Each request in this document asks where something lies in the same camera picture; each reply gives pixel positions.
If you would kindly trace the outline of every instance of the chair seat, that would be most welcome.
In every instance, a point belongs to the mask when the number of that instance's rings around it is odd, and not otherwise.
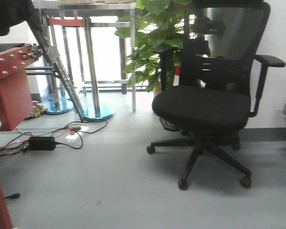
[[[165,90],[152,104],[158,116],[180,128],[212,132],[242,129],[249,118],[250,106],[249,96],[192,86]]]

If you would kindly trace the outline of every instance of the white power strip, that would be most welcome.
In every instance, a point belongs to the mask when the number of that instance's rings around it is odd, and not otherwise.
[[[85,126],[85,125],[82,125],[79,132],[77,132],[77,133],[75,133],[73,135],[66,136],[66,138],[65,138],[66,141],[67,142],[76,142],[80,138],[80,136],[82,136],[84,134],[82,131],[88,132],[89,131],[89,127]]]

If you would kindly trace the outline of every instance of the black cloth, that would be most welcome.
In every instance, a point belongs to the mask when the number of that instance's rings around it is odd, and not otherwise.
[[[0,0],[0,36],[9,34],[10,27],[31,21],[42,30],[40,16],[31,0]]]

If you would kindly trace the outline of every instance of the chair caster wheel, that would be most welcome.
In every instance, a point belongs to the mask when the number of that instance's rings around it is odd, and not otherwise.
[[[250,188],[251,187],[251,179],[248,177],[243,177],[240,179],[240,184],[245,187],[245,188]]]
[[[181,179],[178,181],[178,187],[179,187],[180,190],[187,190],[187,187],[188,187],[187,180],[181,178]]]
[[[233,143],[231,144],[231,148],[232,148],[232,149],[239,150],[239,149],[240,149],[240,143],[239,143],[239,142],[233,142]]]
[[[154,146],[148,146],[148,147],[146,148],[146,150],[147,150],[147,152],[148,152],[149,154],[153,154],[153,153],[156,151],[156,149],[154,148]]]

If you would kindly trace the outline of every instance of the power adapter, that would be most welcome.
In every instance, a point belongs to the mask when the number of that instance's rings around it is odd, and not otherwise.
[[[30,150],[54,150],[56,148],[54,137],[32,136],[28,142]]]

